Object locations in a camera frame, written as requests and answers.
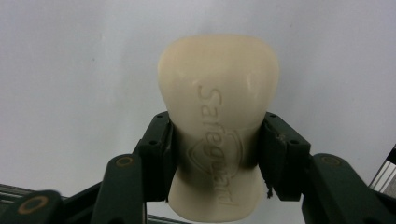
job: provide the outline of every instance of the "white wall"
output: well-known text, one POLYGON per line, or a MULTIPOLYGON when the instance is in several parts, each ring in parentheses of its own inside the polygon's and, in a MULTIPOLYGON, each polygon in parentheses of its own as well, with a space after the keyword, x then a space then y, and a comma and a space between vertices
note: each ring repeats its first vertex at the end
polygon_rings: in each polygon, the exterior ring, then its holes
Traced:
MULTIPOLYGON (((0 2, 0 182, 71 196, 99 182, 165 110, 164 48, 186 35, 268 42, 277 113, 366 183, 396 142, 396 2, 0 2)), ((177 217, 163 203, 151 214, 177 217)), ((263 201, 243 223, 304 223, 299 203, 263 201)))

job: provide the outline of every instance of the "white soap bar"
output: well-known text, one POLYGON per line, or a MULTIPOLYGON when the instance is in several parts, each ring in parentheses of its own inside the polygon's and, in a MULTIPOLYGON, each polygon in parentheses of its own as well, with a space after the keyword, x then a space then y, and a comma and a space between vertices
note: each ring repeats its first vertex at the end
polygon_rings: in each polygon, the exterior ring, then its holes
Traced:
POLYGON ((178 150, 169 205, 192 221, 248 216, 264 193, 255 147, 278 80, 275 54, 250 36, 198 35, 171 44, 158 73, 178 150))

